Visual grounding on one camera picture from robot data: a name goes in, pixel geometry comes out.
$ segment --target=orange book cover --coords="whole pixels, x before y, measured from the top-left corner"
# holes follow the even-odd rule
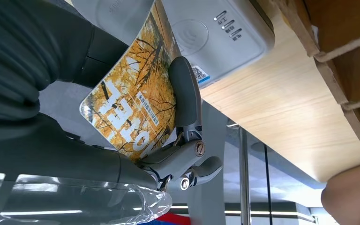
[[[81,102],[83,117],[132,161],[160,148],[174,130],[176,100],[168,69],[178,56],[157,0],[132,45]]]

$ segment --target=screw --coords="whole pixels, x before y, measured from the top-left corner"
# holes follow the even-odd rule
[[[197,142],[195,147],[195,153],[198,157],[201,157],[205,154],[205,145],[203,142]]]
[[[185,191],[190,186],[190,180],[187,177],[183,177],[180,181],[180,189]]]

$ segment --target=qr code sticker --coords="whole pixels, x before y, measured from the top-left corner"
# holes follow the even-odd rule
[[[195,74],[196,81],[198,83],[202,83],[210,79],[210,76],[207,73],[205,73],[205,71],[203,71],[199,66],[192,66],[192,69]]]

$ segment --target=book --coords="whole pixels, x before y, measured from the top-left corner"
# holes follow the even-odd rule
[[[178,56],[164,7],[156,0],[134,42],[81,102],[82,116],[134,162],[162,147],[174,130],[176,99],[168,69]]]

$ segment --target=red object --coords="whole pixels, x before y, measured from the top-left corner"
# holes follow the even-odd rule
[[[176,225],[191,225],[190,217],[179,216],[173,213],[166,213],[163,216],[157,218],[156,220]]]

